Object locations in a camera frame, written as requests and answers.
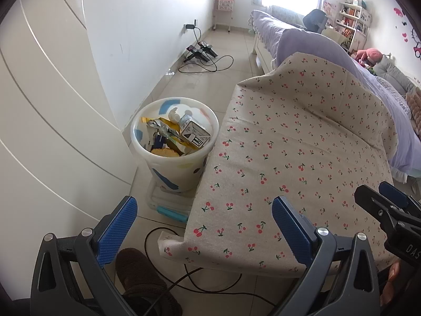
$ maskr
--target purple blanket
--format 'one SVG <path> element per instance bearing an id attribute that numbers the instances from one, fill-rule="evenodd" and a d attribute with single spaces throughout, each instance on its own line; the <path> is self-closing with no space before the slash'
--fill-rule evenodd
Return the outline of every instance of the purple blanket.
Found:
<path id="1" fill-rule="evenodd" d="M 260 38 L 276 59 L 277 66 L 295 52 L 315 55 L 344 67 L 359 79 L 366 89 L 381 99 L 393 117 L 399 138 L 396 154 L 389 164 L 407 174 L 411 169 L 421 170 L 421 142 L 416 137 L 408 116 L 368 70 L 349 57 L 337 43 L 321 34 L 298 29 L 261 11 L 255 10 L 252 15 Z"/>

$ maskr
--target bookshelf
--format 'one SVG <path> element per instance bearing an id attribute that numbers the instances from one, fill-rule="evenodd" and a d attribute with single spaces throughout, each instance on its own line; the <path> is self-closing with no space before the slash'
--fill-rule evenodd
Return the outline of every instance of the bookshelf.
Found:
<path id="1" fill-rule="evenodd" d="M 371 14 L 361 6 L 342 2 L 335 24 L 336 30 L 348 38 L 348 41 L 342 43 L 342 48 L 351 53 L 352 50 L 364 47 L 370 30 Z"/>

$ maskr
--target brown slipper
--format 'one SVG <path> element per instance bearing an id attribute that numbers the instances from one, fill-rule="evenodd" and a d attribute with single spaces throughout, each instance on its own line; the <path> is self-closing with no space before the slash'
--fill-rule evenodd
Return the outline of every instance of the brown slipper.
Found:
<path id="1" fill-rule="evenodd" d="M 123 296 L 132 308 L 144 305 L 145 299 L 153 303 L 167 289 L 148 258 L 135 248 L 125 248 L 117 254 L 115 271 L 126 290 Z M 158 304 L 162 316 L 181 316 L 183 313 L 170 292 Z"/>

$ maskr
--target white trash can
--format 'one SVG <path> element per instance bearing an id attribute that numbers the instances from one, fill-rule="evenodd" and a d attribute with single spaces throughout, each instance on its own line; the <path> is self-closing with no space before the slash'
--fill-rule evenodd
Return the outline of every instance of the white trash can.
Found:
<path id="1" fill-rule="evenodd" d="M 168 113 L 177 107 L 181 117 L 187 112 L 210 133 L 210 140 L 195 153 L 181 157 L 161 157 L 145 150 L 149 142 L 146 123 L 141 118 L 168 119 Z M 218 136 L 219 122 L 215 113 L 205 104 L 185 97 L 163 98 L 145 106 L 133 119 L 131 140 L 139 156 L 146 160 L 158 185 L 169 192 L 183 192 L 197 187 L 205 169 L 209 152 Z"/>

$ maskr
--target silver bolt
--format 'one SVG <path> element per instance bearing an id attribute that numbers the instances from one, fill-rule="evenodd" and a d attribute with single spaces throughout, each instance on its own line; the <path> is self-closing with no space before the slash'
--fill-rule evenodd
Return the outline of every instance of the silver bolt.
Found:
<path id="1" fill-rule="evenodd" d="M 364 233 L 358 233 L 357 234 L 357 237 L 360 239 L 360 240 L 367 240 L 367 235 L 366 234 L 364 234 Z"/>
<path id="2" fill-rule="evenodd" d="M 84 230 L 82 230 L 82 236 L 90 236 L 92 234 L 92 229 L 90 228 L 85 228 Z"/>
<path id="3" fill-rule="evenodd" d="M 44 241 L 50 241 L 53 239 L 53 234 L 48 233 L 44 236 Z"/>
<path id="4" fill-rule="evenodd" d="M 317 232 L 318 232 L 321 236 L 326 236 L 327 234 L 329 234 L 329 231 L 328 231 L 326 228 L 323 228 L 323 227 L 319 228 L 319 229 L 317 230 Z"/>

